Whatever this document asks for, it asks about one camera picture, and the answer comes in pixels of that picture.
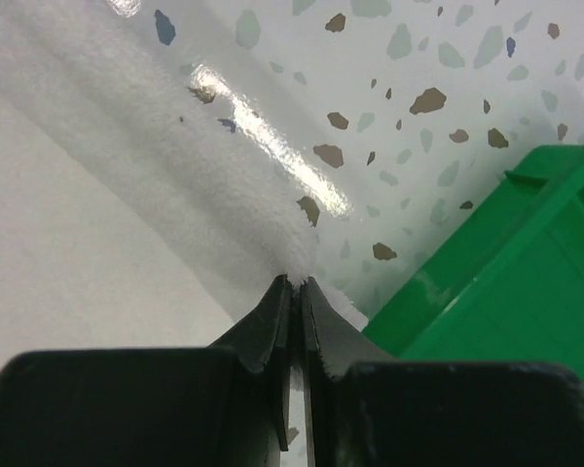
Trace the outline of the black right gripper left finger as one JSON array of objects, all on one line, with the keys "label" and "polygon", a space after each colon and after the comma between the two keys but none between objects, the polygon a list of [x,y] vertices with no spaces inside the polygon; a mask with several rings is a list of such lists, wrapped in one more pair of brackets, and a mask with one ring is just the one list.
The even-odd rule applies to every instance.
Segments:
[{"label": "black right gripper left finger", "polygon": [[292,287],[206,347],[45,350],[0,371],[0,466],[276,466]]}]

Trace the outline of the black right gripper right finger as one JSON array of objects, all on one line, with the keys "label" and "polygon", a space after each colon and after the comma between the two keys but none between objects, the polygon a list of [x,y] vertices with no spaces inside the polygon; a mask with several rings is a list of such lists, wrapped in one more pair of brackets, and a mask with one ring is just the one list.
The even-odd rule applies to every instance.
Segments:
[{"label": "black right gripper right finger", "polygon": [[584,466],[584,383],[543,362],[413,362],[300,292],[312,466]]}]

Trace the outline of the white towel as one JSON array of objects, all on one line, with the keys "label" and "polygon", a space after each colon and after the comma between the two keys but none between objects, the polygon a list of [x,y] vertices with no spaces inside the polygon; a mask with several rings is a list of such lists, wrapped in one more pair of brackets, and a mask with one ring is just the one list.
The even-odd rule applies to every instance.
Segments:
[{"label": "white towel", "polygon": [[[153,13],[0,1],[0,368],[29,350],[199,345],[329,215],[309,112],[198,7],[187,54]],[[232,87],[206,104],[184,59]]]}]

